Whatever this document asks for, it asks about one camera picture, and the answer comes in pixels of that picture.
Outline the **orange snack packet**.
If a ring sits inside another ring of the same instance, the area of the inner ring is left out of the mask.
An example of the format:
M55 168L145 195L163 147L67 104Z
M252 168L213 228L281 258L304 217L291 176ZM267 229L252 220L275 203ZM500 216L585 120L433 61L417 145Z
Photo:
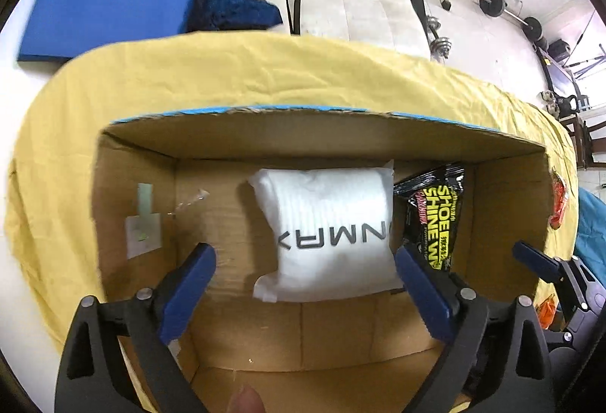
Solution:
M554 323L557 314L558 302L556 296L551 294L536 308L539 325L542 329L548 330Z

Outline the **red snack packet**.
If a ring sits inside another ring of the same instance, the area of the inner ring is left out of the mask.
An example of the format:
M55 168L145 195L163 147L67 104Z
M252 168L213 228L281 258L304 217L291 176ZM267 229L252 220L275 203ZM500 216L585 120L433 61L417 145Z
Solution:
M552 229L559 229L568 205L568 187L563 177L556 171L551 172L551 186L553 187L554 208L548 220Z

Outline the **black shoe wipes pack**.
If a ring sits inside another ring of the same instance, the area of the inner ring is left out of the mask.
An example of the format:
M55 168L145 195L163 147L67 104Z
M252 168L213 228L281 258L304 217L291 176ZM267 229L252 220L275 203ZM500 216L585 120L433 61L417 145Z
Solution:
M465 168L447 164L394 185L404 203L403 240L414 245L434 270L450 271L461 218Z

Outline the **white pouch with lettering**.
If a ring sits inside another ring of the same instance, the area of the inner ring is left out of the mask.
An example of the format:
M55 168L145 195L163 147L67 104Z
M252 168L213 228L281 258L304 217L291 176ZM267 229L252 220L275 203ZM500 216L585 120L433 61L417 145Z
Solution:
M394 166L261 169L248 181L273 232L264 302L348 299L401 288L390 249Z

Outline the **blue blanket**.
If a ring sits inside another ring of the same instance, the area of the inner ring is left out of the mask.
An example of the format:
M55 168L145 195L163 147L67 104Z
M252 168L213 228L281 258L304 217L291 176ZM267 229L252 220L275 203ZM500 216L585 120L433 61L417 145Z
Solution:
M606 286L606 204L582 187L578 190L574 254Z

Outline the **dark wooden chair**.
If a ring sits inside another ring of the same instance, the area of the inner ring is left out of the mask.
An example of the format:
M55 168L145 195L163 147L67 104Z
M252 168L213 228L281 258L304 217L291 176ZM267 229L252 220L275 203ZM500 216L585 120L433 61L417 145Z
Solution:
M604 169L606 163L596 161L595 154L606 153L606 139L604 137L593 139L592 133L604 129L605 122L587 126L587 122L579 114L575 114L561 119L560 123L572 138L577 167L583 170Z

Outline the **yellow tablecloth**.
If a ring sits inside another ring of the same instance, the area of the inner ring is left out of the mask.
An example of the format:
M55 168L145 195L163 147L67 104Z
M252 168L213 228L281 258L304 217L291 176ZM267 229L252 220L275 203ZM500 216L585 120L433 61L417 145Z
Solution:
M219 267L159 390L217 412L241 384L271 412L398 412L439 345L411 298L263 303L277 267L245 181L262 167L467 169L454 270L483 296L554 293L512 256L568 258L572 199L551 228L551 179L578 193L570 136L547 112L460 70L369 44L265 31L94 49L34 99L7 176L5 232L48 333L64 348L87 295L149 287L198 241Z

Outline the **open cardboard box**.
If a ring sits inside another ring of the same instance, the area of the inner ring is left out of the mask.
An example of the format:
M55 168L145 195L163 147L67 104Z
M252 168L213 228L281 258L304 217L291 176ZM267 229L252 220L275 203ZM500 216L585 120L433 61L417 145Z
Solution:
M176 340L212 412L254 387L270 412L398 412L437 361L395 273L409 234L391 186L463 167L431 193L430 260L479 294L533 295L512 256L548 246L547 149L490 128L328 108L198 109L122 119L98 137L92 216L107 298L155 287L195 246L217 257Z

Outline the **chrome dumbbell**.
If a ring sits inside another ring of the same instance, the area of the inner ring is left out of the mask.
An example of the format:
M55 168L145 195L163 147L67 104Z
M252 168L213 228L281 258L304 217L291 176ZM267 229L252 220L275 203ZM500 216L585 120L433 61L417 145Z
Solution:
M445 64L449 59L452 43L447 37L439 35L440 21L436 17L427 16L425 22L431 57L435 61Z

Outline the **barbell on floor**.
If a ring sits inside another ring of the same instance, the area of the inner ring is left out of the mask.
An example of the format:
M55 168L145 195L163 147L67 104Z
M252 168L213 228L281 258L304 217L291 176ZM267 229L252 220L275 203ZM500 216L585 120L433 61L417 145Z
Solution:
M544 36L544 29L537 18L532 16L522 18L508 9L505 0L479 0L479 9L482 10L483 14L492 18L506 15L515 19L521 25L522 32L530 42L536 43Z

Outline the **dark blue knitted cloth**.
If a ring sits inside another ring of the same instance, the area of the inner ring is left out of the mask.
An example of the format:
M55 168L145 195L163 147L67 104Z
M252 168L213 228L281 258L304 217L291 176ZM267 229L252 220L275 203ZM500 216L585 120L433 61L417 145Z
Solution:
M283 24L266 0L192 0L186 31L267 31Z

